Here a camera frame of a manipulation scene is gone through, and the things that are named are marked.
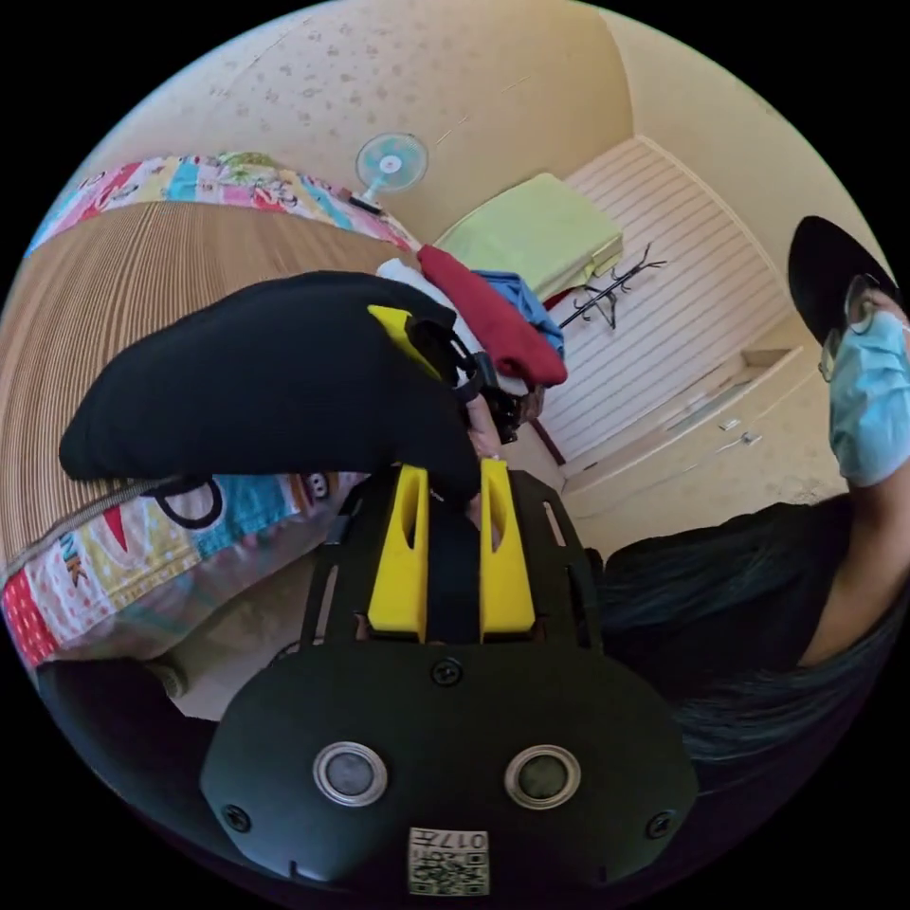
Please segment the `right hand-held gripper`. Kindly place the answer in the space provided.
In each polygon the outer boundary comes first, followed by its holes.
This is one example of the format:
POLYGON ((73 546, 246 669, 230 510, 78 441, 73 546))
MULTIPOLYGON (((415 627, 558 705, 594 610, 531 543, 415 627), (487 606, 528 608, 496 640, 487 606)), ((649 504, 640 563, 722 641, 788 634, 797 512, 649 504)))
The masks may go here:
POLYGON ((501 384, 488 354, 470 352, 454 330, 408 311, 371 304, 367 312, 400 351, 453 392, 463 416, 467 404, 481 398, 500 442, 507 445, 517 440, 523 398, 501 384))

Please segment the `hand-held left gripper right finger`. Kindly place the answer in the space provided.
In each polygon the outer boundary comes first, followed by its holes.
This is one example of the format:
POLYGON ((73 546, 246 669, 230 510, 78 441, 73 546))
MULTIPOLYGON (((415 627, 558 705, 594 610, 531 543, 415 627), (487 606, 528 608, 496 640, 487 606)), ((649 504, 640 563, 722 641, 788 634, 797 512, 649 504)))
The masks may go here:
POLYGON ((507 465, 481 462, 480 632, 483 641, 529 634, 536 611, 507 465))

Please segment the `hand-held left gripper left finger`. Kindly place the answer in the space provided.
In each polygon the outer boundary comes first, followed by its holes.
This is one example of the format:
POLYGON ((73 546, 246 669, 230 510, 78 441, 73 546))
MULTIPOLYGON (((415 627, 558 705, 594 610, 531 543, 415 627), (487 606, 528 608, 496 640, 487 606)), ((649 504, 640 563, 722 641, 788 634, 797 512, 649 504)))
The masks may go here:
POLYGON ((423 642, 428 615, 428 473, 403 465, 393 489, 367 617, 381 635, 423 642))

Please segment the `person's right hand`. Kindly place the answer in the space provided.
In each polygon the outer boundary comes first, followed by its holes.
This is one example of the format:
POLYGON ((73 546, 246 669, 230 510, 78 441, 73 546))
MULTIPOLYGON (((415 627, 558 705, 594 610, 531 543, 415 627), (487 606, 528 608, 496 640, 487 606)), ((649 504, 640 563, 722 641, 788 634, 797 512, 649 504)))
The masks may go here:
POLYGON ((482 395, 465 405, 468 435, 480 460, 502 459, 502 445, 491 411, 482 395))

